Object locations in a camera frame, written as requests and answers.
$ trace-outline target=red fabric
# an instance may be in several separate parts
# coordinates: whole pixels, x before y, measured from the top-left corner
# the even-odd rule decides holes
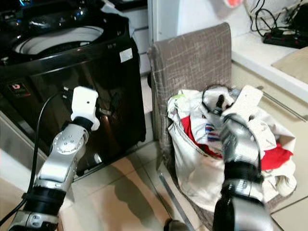
[[[265,151],[265,156],[261,160],[262,170],[279,168],[287,162],[292,155],[292,152],[283,149],[281,144],[278,143],[276,148]]]
[[[207,145],[199,144],[195,141],[192,133],[190,116],[181,119],[181,122],[184,127],[184,132],[194,142],[195,145],[197,145],[205,153],[221,158],[219,154],[216,154],[213,151],[211,151]],[[265,155],[261,160],[262,170],[279,168],[281,165],[287,162],[290,159],[290,156],[292,155],[293,155],[292,152],[283,149],[281,144],[278,143],[276,148],[265,151]]]
[[[192,133],[192,125],[191,125],[190,116],[187,116],[187,117],[181,119],[181,122],[182,122],[182,125],[184,127],[184,132],[189,137],[189,139],[191,139],[194,142],[195,145],[197,145],[205,153],[207,153],[209,155],[213,155],[213,156],[218,157],[218,158],[221,158],[221,156],[219,154],[216,154],[215,152],[211,151],[206,144],[199,144],[195,141],[195,139],[193,137],[193,133]]]

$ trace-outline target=washing machine lid opening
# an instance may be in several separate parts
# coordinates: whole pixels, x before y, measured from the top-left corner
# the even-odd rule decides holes
[[[20,54],[52,55],[88,45],[102,34],[103,29],[97,26],[70,28],[27,39],[17,44],[13,50]]]

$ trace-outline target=black washing machine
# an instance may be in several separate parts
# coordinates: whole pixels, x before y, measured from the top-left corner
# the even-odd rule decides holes
[[[0,92],[9,104],[0,109],[34,139],[47,98],[64,86],[96,89],[99,106],[112,115],[102,116],[91,134],[77,169],[82,174],[145,139],[138,50],[125,17],[84,1],[40,2],[23,1],[0,15]],[[70,114],[71,105],[60,97],[47,108],[40,127],[45,153]]]

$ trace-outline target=washing machine control panel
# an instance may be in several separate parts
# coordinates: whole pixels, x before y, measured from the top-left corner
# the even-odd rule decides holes
[[[37,5],[50,5],[56,2],[75,2],[78,3],[80,1],[78,0],[17,0],[20,2],[20,6],[22,7],[32,7],[32,6],[37,6]]]
[[[36,31],[46,32],[49,30],[58,30],[66,26],[74,25],[82,21],[88,15],[87,8],[81,8],[65,13],[52,13],[46,15],[38,15],[30,18],[18,18],[13,14],[7,14],[2,22],[2,29],[13,31]]]

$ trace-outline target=clothes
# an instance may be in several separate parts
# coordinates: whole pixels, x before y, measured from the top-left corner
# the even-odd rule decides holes
[[[262,170],[280,168],[291,156],[293,156],[293,153],[283,149],[281,144],[278,143],[276,148],[265,151],[265,156],[261,160]]]
[[[215,153],[221,153],[222,144],[219,140],[219,132],[214,124],[217,119],[213,117],[212,113],[209,113],[204,106],[201,105],[201,99],[212,110],[216,107],[218,99],[223,96],[223,102],[221,107],[223,111],[233,112],[233,107],[238,107],[237,111],[245,117],[249,117],[245,110],[241,109],[235,101],[238,93],[228,90],[226,87],[212,88],[204,92],[198,92],[195,90],[181,90],[179,94],[171,98],[174,102],[174,109],[177,110],[179,116],[178,119],[183,119],[190,116],[191,131],[194,140],[198,144],[205,144]],[[251,114],[255,114],[257,111],[256,105],[250,106]],[[264,156],[264,150],[270,150],[276,147],[276,138],[271,132],[270,128],[258,117],[253,116],[248,122],[248,126],[254,133],[261,149],[261,156]]]
[[[217,154],[217,149],[207,144],[198,143],[194,139],[192,112],[204,110],[201,97],[202,92],[180,90],[178,95],[170,98],[167,111],[168,117],[172,119],[173,123],[169,126],[168,131],[173,142],[175,169],[182,192],[199,207],[213,212],[215,204],[220,198],[221,186],[224,181],[224,162],[222,155]],[[265,123],[275,138],[280,138],[279,141],[284,150],[289,152],[294,150],[294,135],[268,113],[257,108],[253,117]],[[215,125],[204,123],[203,131],[204,134],[209,134],[215,131]],[[292,157],[289,156],[288,161],[279,168],[262,171],[262,175],[265,177],[262,184],[265,202],[278,194],[286,196],[295,189],[294,170],[295,164],[292,162]]]
[[[188,137],[200,149],[202,149],[203,151],[205,151],[206,153],[208,153],[209,155],[213,157],[222,159],[222,154],[221,152],[219,152],[219,150],[211,151],[209,149],[209,146],[207,146],[206,144],[199,144],[194,140],[192,129],[191,129],[190,116],[183,118],[181,122],[184,127],[184,132],[186,133],[186,135],[188,135]],[[212,131],[213,126],[207,125],[207,127],[208,127],[208,131]],[[290,152],[289,150],[283,149],[281,144],[278,143],[277,147],[265,151],[265,155],[263,156],[261,160],[262,170],[271,170],[271,169],[279,168],[285,162],[287,162],[292,155],[293,155],[292,152]]]

